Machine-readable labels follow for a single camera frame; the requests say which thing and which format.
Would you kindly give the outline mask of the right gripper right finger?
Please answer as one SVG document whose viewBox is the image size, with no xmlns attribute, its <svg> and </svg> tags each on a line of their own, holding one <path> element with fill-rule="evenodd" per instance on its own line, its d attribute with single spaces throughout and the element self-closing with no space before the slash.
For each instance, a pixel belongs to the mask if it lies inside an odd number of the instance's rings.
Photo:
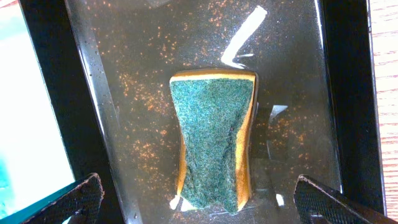
<svg viewBox="0 0 398 224">
<path fill-rule="evenodd" d="M 397 224 L 387 216 L 344 197 L 308 175 L 299 175 L 294 203 L 302 223 Z"/>
</svg>

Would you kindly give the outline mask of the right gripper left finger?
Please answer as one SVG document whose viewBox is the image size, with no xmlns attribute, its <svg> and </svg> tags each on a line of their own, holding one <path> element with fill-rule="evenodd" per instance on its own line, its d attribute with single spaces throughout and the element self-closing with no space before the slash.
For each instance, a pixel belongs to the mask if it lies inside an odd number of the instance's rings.
<svg viewBox="0 0 398 224">
<path fill-rule="evenodd" d="M 97 173 L 90 173 L 23 209 L 19 223 L 96 223 L 104 190 Z"/>
</svg>

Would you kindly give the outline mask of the green yellow sponge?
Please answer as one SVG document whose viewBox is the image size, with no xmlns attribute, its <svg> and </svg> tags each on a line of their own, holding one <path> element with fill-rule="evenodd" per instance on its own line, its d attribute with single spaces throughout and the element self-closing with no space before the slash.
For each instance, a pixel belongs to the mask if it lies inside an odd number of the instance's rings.
<svg viewBox="0 0 398 224">
<path fill-rule="evenodd" d="M 238 213 L 250 199 L 257 81 L 254 72 L 223 69 L 170 78 L 181 140 L 177 195 L 187 209 L 220 205 Z"/>
</svg>

